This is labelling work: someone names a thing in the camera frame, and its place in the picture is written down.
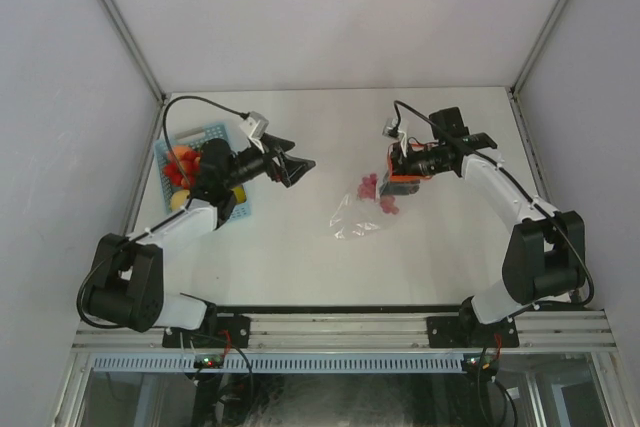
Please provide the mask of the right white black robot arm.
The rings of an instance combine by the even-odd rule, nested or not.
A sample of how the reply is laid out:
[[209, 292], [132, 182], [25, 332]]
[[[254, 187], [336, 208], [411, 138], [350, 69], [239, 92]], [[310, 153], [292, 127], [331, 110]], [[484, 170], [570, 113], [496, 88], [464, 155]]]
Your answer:
[[560, 296], [588, 289], [585, 299], [569, 307], [587, 306], [595, 294], [585, 262], [585, 224], [574, 211], [560, 211], [526, 191], [507, 171], [496, 142], [486, 133], [473, 134], [461, 111], [449, 107], [421, 120], [430, 125], [433, 141], [411, 140], [397, 100], [396, 115], [383, 128], [392, 139], [381, 196], [412, 195], [421, 182], [454, 173], [480, 192], [510, 234], [501, 276], [488, 289], [465, 299], [456, 314], [427, 320], [432, 348], [516, 347], [514, 319], [536, 307], [561, 306]]

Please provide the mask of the clear zip top bag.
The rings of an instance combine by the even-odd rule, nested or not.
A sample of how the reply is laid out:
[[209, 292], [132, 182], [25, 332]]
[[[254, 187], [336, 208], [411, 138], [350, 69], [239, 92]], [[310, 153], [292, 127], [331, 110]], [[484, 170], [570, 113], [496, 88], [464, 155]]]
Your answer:
[[394, 226], [409, 210], [409, 196], [394, 196], [400, 211], [397, 215], [385, 214], [372, 201], [357, 199], [357, 188], [363, 176], [371, 173], [378, 175], [380, 183], [390, 179], [388, 170], [388, 154], [384, 154], [383, 161], [368, 165], [366, 169], [357, 170], [357, 176], [350, 183], [339, 206], [329, 220], [332, 235], [339, 240], [358, 239], [386, 230]]

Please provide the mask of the red fake grape bunch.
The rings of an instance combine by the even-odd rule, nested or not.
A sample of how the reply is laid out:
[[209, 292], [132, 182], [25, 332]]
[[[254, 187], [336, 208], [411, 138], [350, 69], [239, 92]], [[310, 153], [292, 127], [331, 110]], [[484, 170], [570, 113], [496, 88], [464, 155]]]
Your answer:
[[357, 188], [357, 199], [372, 201], [381, 208], [383, 213], [397, 215], [400, 209], [396, 205], [396, 198], [390, 194], [383, 194], [379, 189], [380, 185], [381, 183], [376, 173], [363, 176]]

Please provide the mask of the yellow fake lemon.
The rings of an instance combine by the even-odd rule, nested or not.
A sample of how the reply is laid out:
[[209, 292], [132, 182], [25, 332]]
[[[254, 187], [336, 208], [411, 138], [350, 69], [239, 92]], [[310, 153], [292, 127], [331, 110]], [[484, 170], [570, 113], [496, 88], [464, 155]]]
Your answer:
[[236, 199], [236, 204], [241, 205], [247, 201], [247, 194], [243, 186], [239, 185], [232, 189], [232, 193]]

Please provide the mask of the orange fake peach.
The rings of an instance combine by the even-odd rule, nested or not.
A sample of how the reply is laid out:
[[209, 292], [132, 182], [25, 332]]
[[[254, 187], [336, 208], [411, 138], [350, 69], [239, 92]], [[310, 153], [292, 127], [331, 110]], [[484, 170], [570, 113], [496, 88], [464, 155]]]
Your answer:
[[176, 145], [168, 151], [168, 159], [172, 162], [193, 161], [198, 157], [199, 152], [186, 145]]

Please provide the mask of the yellow fake pear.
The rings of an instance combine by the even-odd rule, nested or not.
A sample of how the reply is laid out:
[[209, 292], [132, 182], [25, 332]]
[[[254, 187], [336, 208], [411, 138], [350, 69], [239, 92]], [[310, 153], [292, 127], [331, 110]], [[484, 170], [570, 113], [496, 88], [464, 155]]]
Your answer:
[[169, 208], [171, 212], [178, 211], [185, 207], [190, 200], [190, 191], [182, 189], [176, 191], [170, 198]]

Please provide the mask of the red fake strawberries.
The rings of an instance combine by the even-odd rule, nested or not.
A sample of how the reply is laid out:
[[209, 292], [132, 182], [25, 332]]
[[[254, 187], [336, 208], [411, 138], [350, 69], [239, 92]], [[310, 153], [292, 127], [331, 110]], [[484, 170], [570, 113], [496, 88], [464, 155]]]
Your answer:
[[200, 172], [200, 160], [200, 152], [199, 157], [193, 161], [172, 162], [167, 156], [167, 163], [162, 172], [172, 186], [190, 190], [195, 186], [196, 177]]

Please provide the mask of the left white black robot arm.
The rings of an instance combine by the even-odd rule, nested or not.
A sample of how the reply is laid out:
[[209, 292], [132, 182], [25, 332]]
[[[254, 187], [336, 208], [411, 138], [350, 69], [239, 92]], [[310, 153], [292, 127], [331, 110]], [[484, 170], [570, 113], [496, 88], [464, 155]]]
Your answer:
[[98, 329], [140, 333], [179, 328], [196, 346], [214, 343], [219, 323], [206, 314], [206, 302], [166, 292], [164, 267], [229, 220], [237, 204], [234, 188], [262, 174], [290, 188], [313, 169], [315, 161], [290, 155], [294, 146], [269, 134], [240, 152], [221, 138], [205, 142], [200, 172], [184, 205], [138, 235], [100, 239], [76, 297], [81, 320]]

